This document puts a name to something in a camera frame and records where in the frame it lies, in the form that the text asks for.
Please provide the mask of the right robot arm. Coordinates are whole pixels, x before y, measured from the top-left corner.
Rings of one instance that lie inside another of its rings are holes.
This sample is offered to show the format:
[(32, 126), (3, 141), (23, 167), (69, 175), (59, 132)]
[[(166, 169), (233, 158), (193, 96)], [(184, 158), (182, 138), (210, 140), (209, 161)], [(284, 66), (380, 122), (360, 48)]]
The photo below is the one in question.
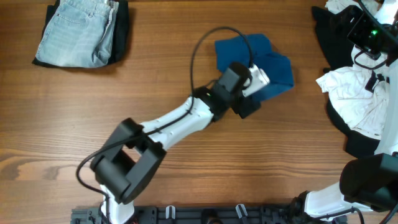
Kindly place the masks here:
[(353, 43), (352, 66), (340, 66), (317, 80), (329, 96), (333, 121), (349, 136), (353, 156), (340, 179), (324, 189), (303, 192), (290, 207), (292, 217), (330, 222), (349, 213), (397, 213), (397, 2), (368, 9), (362, 1), (326, 4), (331, 34)]

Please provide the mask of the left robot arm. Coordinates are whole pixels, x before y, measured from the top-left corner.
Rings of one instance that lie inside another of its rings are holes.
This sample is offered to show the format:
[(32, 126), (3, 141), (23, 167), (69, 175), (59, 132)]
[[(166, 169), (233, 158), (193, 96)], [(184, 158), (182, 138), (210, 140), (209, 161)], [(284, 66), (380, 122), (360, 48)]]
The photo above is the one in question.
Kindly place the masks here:
[(205, 129), (232, 108), (240, 117), (251, 95), (268, 85), (256, 65), (233, 62), (211, 88), (194, 89), (184, 104), (152, 121), (125, 119), (113, 131), (91, 164), (105, 194), (101, 207), (109, 223), (126, 223), (134, 199), (148, 186), (167, 150), (188, 135)]

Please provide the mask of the dark blue polo shirt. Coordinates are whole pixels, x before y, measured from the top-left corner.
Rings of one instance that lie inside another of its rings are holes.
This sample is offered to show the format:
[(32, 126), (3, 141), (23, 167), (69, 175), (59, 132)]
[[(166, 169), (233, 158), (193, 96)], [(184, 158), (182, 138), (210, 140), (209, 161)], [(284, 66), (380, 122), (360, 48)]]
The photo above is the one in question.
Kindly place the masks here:
[[(270, 40), (263, 34), (247, 36), (253, 52), (254, 64), (270, 79), (270, 84), (252, 94), (255, 101), (269, 100), (294, 87), (290, 60), (273, 51)], [(216, 66), (224, 72), (232, 62), (249, 65), (249, 52), (240, 36), (215, 42)]]

